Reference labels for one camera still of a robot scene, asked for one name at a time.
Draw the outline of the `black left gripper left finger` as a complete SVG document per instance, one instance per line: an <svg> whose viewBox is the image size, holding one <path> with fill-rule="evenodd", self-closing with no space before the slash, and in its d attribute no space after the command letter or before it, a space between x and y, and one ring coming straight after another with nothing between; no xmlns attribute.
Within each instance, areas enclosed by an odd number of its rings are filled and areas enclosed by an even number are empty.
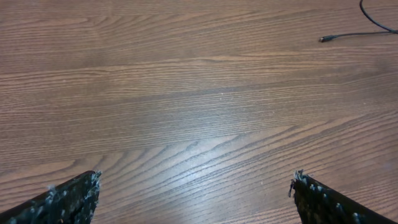
<svg viewBox="0 0 398 224"><path fill-rule="evenodd" d="M88 170L1 213L1 224L90 224L98 205L102 172Z"/></svg>

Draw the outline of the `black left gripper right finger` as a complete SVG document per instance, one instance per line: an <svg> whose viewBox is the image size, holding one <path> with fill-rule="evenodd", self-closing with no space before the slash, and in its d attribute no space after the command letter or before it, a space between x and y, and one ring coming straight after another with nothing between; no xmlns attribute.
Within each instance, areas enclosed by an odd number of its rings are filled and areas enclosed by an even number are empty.
<svg viewBox="0 0 398 224"><path fill-rule="evenodd" d="M334 189L296 170L289 197L294 198L302 224L397 224Z"/></svg>

